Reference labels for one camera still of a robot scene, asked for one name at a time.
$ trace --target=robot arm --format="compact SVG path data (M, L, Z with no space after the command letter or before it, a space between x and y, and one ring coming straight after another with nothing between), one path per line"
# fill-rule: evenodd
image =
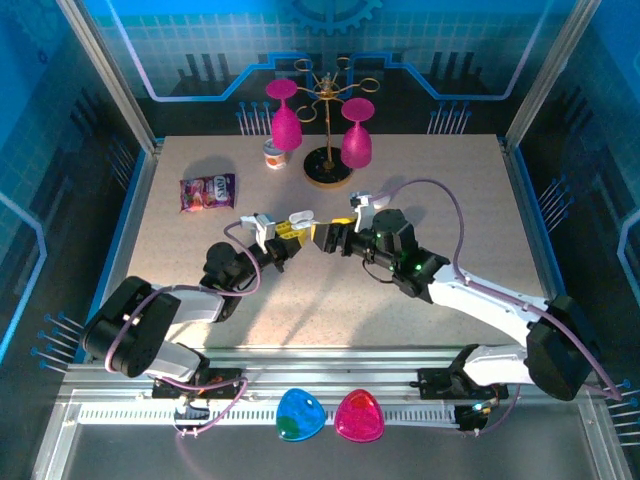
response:
M442 389L453 388L461 398L483 386L532 383L555 398L572 400L591 371L586 358L547 320L471 288L469 280L551 313L599 357L595 334L571 298L548 301L526 296L467 272L459 279L448 259L418 245L413 226L400 210L382 210L364 222L353 218L318 224L312 237L323 252L334 253L339 248L342 256L356 255L365 263L388 269L392 282L406 295L467 313L517 342L503 347L466 347L447 372L435 379Z
M533 383L562 400L575 397L591 371L575 346L545 319L471 288L468 280L550 312L598 357L594 332L572 299L558 297L547 301L526 296L468 272L462 272L465 278L460 279L448 259L418 245L413 226L400 210L382 210L376 214L375 210L385 202L354 203L357 218L338 219L328 224L311 225L312 215L307 215L310 212L295 214L293 223L276 224L267 215L242 217L243 226L256 230L256 243L249 251L261 270L274 265L282 272L285 261L293 258L304 244L311 226L313 242L323 252L334 253L340 249L342 256L356 255L365 263L382 266L392 273L392 282L409 297L462 311L498 328L517 342L499 347L465 347L448 369L429 377L433 395L429 398L470 398L483 389L486 391L485 387L506 383ZM204 272L200 284L219 291L237 291L256 275L247 255L237 253L228 243L217 243L209 249ZM139 278L126 279L85 328L81 339L83 348L97 358L104 358L125 317L153 291L153 286ZM187 347L164 341L164 337L172 323L223 322L239 302L240 297L210 292L175 291L159 295L127 332L112 366L129 377L147 373L194 385L208 382L212 378L209 360Z
M295 229L291 221L275 223L268 215L242 217L242 224L255 230L256 243L248 249L261 270L274 265L283 272L284 263L298 253L306 239L305 229ZM209 248L203 270L200 285L222 292L237 291L243 285L246 288L256 276L248 256L237 253L226 242ZM82 347L94 357L104 359L125 319L155 290L156 286L140 278L125 279L85 327L80 340ZM132 378L148 374L195 385L206 383L210 376L209 360L164 338L173 324L224 322L241 298L186 290L157 296L127 331L116 349L112 366Z

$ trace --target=table surface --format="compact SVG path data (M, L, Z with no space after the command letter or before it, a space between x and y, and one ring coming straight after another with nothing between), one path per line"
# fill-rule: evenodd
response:
M316 220L330 220L351 213L349 192L375 193L431 177L448 185L462 206L461 266L505 287L542 295L495 136L372 137L373 162L336 189L313 186L302 171L304 156L324 144L322 136L305 136L290 164L279 171L264 163L265 137L168 137L129 275L162 285L197 284L208 248L224 241L222 229L241 215L265 212L280 221L310 209ZM334 144L339 142L335 137ZM235 209L180 213L179 181L220 173L236 174ZM412 185L396 196L392 207L405 212L423 247L451 258L458 222L444 192L432 185ZM249 231L235 233L252 241ZM512 343L502 332L465 314L406 297L394 285L381 285L367 276L357 258L327 255L312 243L285 265L284 274L266 269L260 291L243 299L225 323L173 326L167 338L194 348Z

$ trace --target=candy bag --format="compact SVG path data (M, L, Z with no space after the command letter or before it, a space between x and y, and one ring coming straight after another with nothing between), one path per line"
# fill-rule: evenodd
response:
M181 212L235 205L236 176L233 173L180 180Z

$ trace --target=gold metal stand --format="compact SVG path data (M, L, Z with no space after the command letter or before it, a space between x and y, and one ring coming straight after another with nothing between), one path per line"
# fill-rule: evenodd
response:
M317 97L310 106L303 105L296 110L296 115L302 123L313 122L318 117L318 110L316 104L318 102L324 102L325 105L325 123L327 127L327 145L326 147L320 147L313 150L304 160L304 171L310 182L319 187L337 187L341 186L349 179L353 170L347 167L340 159L340 149L331 145L331 114L329 111L329 102L336 101L344 103L344 100L338 98L338 95L349 90L350 88L360 88L363 92L374 93L380 88L380 82L375 78L368 77L354 83L352 85L340 88L336 83L338 74L340 71L349 70L349 58L338 58L337 70L331 77L330 73L327 73L322 79L319 79L315 73L311 71L311 60L308 58L299 58L294 62L294 67L299 72L309 72L313 76L315 86L313 89L304 87L298 87L298 90L303 90L307 93L311 93ZM340 63L346 62L346 66L341 68ZM300 112L310 108L313 111L311 118L300 118Z

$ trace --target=gear logo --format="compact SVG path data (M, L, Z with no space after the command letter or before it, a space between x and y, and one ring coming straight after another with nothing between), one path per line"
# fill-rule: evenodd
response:
M358 28L360 22L371 20L371 11L382 7L381 0L281 0L287 17L300 27L309 27L314 35L321 31L333 35Z

